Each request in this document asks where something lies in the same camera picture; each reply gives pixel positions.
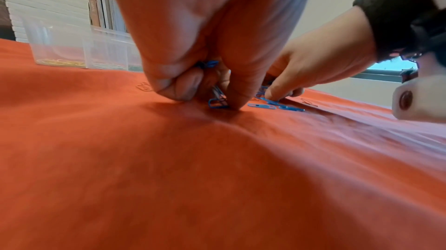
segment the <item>person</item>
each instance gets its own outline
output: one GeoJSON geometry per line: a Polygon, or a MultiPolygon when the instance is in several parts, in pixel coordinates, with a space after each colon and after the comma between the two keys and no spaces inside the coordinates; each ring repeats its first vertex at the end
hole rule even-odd
{"type": "Polygon", "coordinates": [[[435,0],[356,0],[340,17],[283,48],[306,0],[118,3],[157,93],[190,100],[219,82],[236,109],[254,96],[266,72],[277,79],[265,97],[279,100],[388,59],[414,40],[414,19],[442,8],[435,0]],[[209,59],[223,62],[220,71],[194,67],[209,59]]]}

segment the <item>hand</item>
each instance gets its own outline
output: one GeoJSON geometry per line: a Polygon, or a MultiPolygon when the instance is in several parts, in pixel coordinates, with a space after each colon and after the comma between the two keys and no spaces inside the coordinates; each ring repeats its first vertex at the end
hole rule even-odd
{"type": "Polygon", "coordinates": [[[189,100],[210,89],[215,71],[193,67],[220,58],[231,70],[228,103],[257,92],[306,0],[117,0],[156,92],[189,100]]]}
{"type": "Polygon", "coordinates": [[[351,77],[376,62],[376,46],[367,17],[359,7],[289,41],[268,70],[277,77],[265,98],[298,96],[303,89],[351,77]]]}

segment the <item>orange tablecloth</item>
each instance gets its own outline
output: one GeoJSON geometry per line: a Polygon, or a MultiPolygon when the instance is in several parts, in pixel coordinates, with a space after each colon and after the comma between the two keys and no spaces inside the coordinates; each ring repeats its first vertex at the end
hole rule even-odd
{"type": "Polygon", "coordinates": [[[0,249],[444,249],[446,126],[177,104],[0,41],[0,249]]]}

